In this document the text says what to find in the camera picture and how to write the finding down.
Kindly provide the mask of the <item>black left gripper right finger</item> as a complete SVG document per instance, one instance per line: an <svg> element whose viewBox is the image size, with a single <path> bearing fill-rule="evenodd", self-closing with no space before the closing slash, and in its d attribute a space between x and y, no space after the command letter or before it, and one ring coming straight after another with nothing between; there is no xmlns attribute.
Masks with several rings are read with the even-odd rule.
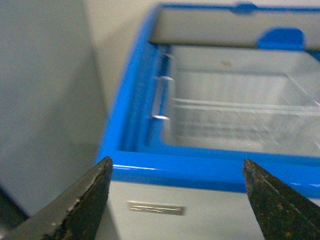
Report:
<svg viewBox="0 0 320 240"><path fill-rule="evenodd" d="M247 197L264 239L318 240L320 207L251 159L242 167Z"/></svg>

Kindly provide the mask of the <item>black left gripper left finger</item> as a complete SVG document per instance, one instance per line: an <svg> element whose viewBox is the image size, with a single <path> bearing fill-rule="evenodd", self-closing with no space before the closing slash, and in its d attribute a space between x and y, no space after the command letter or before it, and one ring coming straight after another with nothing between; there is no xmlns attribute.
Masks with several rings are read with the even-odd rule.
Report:
<svg viewBox="0 0 320 240"><path fill-rule="evenodd" d="M5 240L93 240L105 206L113 162L105 157L49 205L11 230Z"/></svg>

